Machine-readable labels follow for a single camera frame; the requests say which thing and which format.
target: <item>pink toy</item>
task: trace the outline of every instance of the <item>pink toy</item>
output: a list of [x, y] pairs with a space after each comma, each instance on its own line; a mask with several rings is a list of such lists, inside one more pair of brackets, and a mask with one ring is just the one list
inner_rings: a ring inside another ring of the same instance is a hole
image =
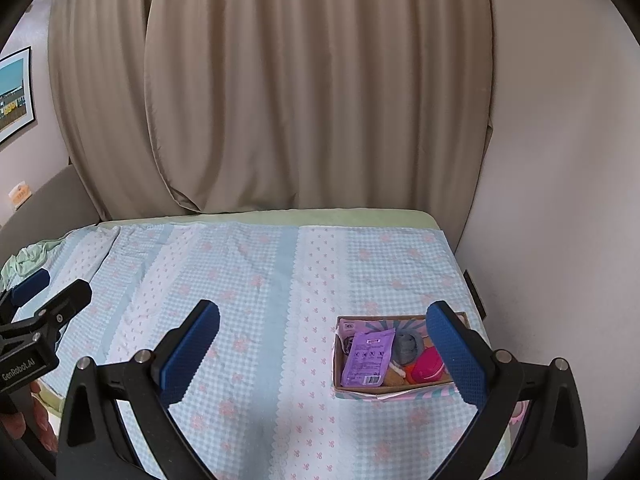
[[516, 407], [513, 409], [513, 415], [511, 415], [511, 420], [509, 421], [510, 424], [517, 424], [524, 418], [528, 404], [528, 400], [519, 400], [516, 402]]
[[415, 362], [411, 377], [416, 383], [433, 383], [439, 381], [444, 373], [444, 363], [435, 346], [425, 348]]

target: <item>mattress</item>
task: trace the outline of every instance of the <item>mattress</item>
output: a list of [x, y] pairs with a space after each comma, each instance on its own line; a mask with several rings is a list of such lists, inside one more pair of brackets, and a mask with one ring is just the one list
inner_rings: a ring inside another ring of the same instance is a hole
[[[421, 314], [446, 300], [486, 337], [444, 234], [413, 213], [244, 213], [74, 231], [47, 251], [51, 286], [22, 313], [76, 278], [94, 290], [44, 382], [63, 395], [82, 355], [102, 364], [153, 348], [204, 298], [218, 304], [221, 329], [170, 411], [217, 478], [428, 478], [476, 411], [453, 386], [363, 402], [335, 398], [331, 384], [338, 315]], [[376, 226], [331, 225], [350, 222]], [[162, 478], [130, 407], [121, 410], [143, 465]], [[508, 447], [507, 432], [487, 475]]]

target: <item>electrical outlet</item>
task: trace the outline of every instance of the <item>electrical outlet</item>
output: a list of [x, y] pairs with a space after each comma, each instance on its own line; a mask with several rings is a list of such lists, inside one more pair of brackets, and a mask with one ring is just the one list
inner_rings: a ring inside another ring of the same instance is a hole
[[11, 204], [15, 210], [18, 210], [30, 196], [31, 189], [25, 181], [22, 181], [9, 192], [9, 199], [11, 199]]

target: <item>white wall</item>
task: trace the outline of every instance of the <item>white wall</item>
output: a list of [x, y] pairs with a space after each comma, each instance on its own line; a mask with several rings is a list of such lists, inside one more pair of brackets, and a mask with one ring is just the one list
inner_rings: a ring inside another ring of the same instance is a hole
[[494, 348], [565, 356], [590, 478], [640, 424], [640, 46], [610, 0], [493, 0], [494, 135], [456, 253]]
[[14, 212], [8, 193], [25, 180], [36, 190], [68, 163], [53, 108], [47, 61], [51, 0], [34, 0], [0, 57], [31, 45], [31, 81], [36, 121], [0, 144], [0, 224]]

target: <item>picture frame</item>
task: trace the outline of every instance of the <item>picture frame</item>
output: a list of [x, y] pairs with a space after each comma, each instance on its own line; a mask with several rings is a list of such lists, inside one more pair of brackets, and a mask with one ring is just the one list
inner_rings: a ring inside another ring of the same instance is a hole
[[36, 120], [31, 86], [31, 47], [0, 59], [0, 148]]

